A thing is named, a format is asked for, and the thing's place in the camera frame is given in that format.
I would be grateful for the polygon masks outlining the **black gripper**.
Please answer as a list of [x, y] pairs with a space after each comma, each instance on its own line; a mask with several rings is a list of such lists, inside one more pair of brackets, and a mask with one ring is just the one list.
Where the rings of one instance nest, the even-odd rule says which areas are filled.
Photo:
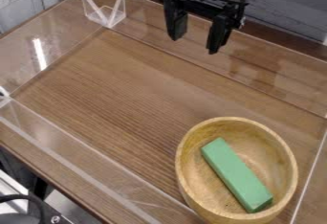
[[209, 54], [215, 54], [226, 44], [231, 27], [241, 29], [246, 21], [249, 0], [163, 0], [166, 28], [177, 41], [187, 32], [189, 13], [213, 19], [207, 38]]

